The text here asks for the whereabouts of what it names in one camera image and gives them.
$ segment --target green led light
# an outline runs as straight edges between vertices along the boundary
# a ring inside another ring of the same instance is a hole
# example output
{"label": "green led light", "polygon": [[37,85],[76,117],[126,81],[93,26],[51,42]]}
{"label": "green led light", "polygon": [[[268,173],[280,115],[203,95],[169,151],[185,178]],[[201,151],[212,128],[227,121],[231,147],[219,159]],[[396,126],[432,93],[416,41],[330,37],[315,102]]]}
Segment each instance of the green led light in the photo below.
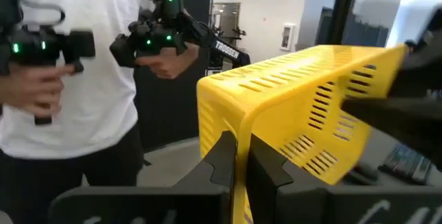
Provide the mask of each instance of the green led light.
{"label": "green led light", "polygon": [[13,44],[12,45],[12,51],[14,53],[19,53],[20,52],[20,46],[18,44]]}

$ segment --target white t-shirt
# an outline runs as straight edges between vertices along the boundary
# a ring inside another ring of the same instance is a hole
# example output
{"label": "white t-shirt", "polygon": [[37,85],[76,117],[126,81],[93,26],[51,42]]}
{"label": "white t-shirt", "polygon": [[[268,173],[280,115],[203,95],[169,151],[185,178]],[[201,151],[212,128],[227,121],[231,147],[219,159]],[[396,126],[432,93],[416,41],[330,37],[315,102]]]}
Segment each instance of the white t-shirt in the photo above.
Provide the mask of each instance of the white t-shirt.
{"label": "white t-shirt", "polygon": [[[137,122],[133,104],[133,69],[119,67],[110,44],[138,17],[149,0],[29,0],[53,3],[66,11],[57,31],[90,28],[94,33],[96,58],[82,59],[82,74],[63,78],[62,110],[53,124],[36,127],[34,116],[9,106],[0,121],[0,148],[18,158],[74,158],[116,144]],[[59,13],[23,8],[25,20],[54,21]]]}

